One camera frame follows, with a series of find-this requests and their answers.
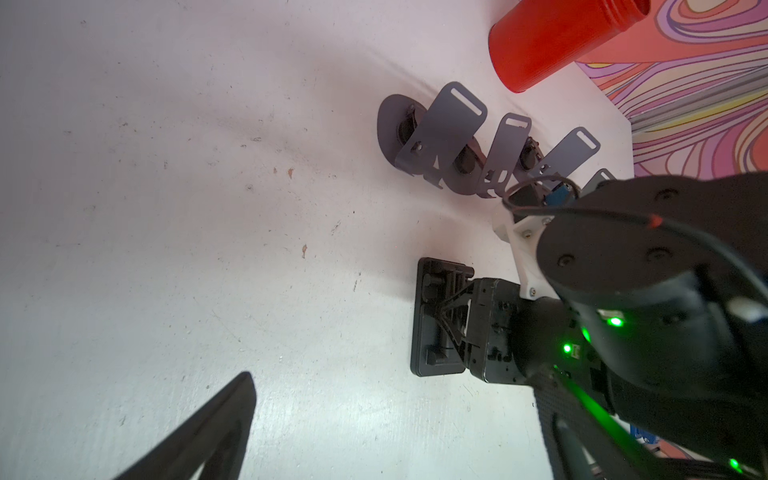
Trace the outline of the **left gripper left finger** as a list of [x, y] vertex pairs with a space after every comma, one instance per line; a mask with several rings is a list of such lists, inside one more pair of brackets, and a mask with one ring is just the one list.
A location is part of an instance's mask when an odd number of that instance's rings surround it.
[[120, 479], [237, 479], [257, 403], [252, 375], [243, 371]]

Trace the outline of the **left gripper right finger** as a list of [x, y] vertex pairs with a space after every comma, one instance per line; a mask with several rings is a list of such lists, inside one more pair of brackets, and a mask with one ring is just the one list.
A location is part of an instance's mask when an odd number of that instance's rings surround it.
[[538, 383], [533, 391], [556, 479], [593, 479], [593, 464], [606, 479], [648, 477], [648, 454], [580, 387]]

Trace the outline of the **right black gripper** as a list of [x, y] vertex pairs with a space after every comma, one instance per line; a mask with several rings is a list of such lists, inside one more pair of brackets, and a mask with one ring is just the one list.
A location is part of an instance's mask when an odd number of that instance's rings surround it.
[[533, 302], [516, 283], [469, 281], [436, 307], [436, 320], [455, 348], [464, 348], [470, 373], [489, 384], [523, 384], [523, 332]]

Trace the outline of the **dark grey phone stand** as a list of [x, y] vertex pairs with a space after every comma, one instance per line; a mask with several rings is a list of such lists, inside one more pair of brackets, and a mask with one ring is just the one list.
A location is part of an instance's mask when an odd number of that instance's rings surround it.
[[606, 168], [599, 169], [581, 188], [581, 196], [586, 196], [599, 189], [607, 182], [615, 181], [616, 177]]

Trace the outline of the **black rectangular phone holder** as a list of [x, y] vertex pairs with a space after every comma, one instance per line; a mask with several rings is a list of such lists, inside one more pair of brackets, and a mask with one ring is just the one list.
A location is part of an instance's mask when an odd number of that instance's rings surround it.
[[464, 288], [474, 276], [465, 264], [422, 257], [418, 261], [410, 356], [418, 377], [460, 374], [465, 365], [440, 323], [441, 304]]

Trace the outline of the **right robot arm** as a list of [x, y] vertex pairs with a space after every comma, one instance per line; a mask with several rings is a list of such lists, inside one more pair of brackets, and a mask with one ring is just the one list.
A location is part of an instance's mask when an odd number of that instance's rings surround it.
[[606, 180], [502, 204], [553, 288], [419, 261], [411, 370], [527, 386], [557, 479], [767, 475], [767, 176]]

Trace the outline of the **red pen cup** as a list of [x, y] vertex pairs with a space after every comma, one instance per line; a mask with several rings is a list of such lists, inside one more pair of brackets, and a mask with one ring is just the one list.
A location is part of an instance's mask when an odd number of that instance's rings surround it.
[[490, 29], [488, 50], [502, 84], [522, 93], [642, 21], [649, 1], [524, 0]]

